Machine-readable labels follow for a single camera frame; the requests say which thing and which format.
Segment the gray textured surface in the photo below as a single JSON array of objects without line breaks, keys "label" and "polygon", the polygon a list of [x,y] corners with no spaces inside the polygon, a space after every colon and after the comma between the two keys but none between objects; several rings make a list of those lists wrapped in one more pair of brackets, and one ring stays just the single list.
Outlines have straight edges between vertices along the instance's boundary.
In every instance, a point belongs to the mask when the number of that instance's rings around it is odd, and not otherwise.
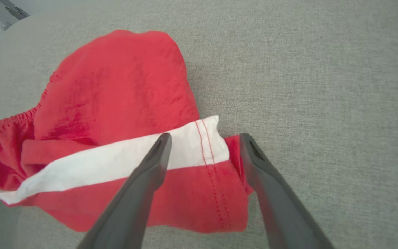
[{"label": "gray textured surface", "polygon": [[[0,45],[0,118],[35,106],[66,55],[115,29],[169,33],[201,116],[252,134],[337,248],[398,249],[398,1],[111,0],[33,15]],[[253,200],[245,233],[150,228],[145,246],[265,248]],[[4,237],[22,248],[80,239],[36,209],[4,212],[29,228]]]}]

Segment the seam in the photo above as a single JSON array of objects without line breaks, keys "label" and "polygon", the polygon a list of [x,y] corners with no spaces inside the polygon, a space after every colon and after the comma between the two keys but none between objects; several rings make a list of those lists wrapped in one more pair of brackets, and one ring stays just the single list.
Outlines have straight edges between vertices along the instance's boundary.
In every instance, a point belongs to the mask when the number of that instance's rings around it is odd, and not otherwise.
[{"label": "seam", "polygon": [[206,166],[207,165],[207,161],[205,161],[205,155],[204,155],[204,152],[203,152],[202,135],[200,134],[199,126],[198,126],[198,123],[196,121],[195,121],[195,124],[196,124],[196,128],[198,129],[198,133],[199,133],[199,137],[200,137],[200,146],[202,148],[202,159],[203,159],[203,162],[204,162],[204,164]]},{"label": "seam", "polygon": [[213,164],[215,164],[215,156],[213,155],[213,149],[211,148],[210,136],[208,135],[208,130],[207,130],[207,127],[205,126],[205,123],[203,122],[203,120],[202,120],[202,124],[205,127],[205,132],[207,133],[208,145],[210,145],[210,151],[211,151],[211,158],[213,159]]},{"label": "seam", "polygon": [[202,135],[200,134],[200,130],[199,130],[199,126],[198,126],[197,121],[195,121],[195,124],[196,124],[196,128],[198,129],[198,133],[199,133],[199,137],[200,137],[200,145],[201,145],[201,148],[202,148],[203,162],[205,163],[205,168],[207,169],[208,178],[210,179],[211,186],[213,187],[213,194],[214,194],[214,197],[215,197],[216,210],[217,210],[217,212],[218,212],[219,222],[220,222],[221,228],[222,228],[222,230],[223,230],[223,229],[224,229],[224,222],[223,222],[221,210],[220,210],[220,208],[219,208],[218,194],[217,194],[217,192],[216,192],[215,183],[213,182],[213,179],[211,178],[211,171],[210,171],[210,169],[208,168],[207,162],[205,161],[205,155],[204,155],[203,145],[202,145]]},{"label": "seam", "polygon": [[[205,127],[205,132],[207,133],[207,139],[208,139],[208,144],[210,145],[211,157],[213,158],[213,169],[214,169],[214,171],[215,171],[215,173],[216,173],[216,175],[217,175],[217,174],[218,174],[218,171],[216,170],[216,166],[215,166],[215,156],[213,155],[213,148],[211,147],[210,135],[208,135],[208,129],[207,129],[207,126],[205,126],[205,123],[204,123],[203,120],[202,120],[202,124],[203,124],[203,126]],[[226,201],[226,198],[225,198],[225,194],[222,194],[222,199],[223,199],[223,201],[224,201],[224,208],[225,208],[225,211],[226,211],[227,216],[228,216],[229,226],[231,227],[231,218],[230,218],[230,214],[229,214],[229,211],[228,211],[227,201]]]}]

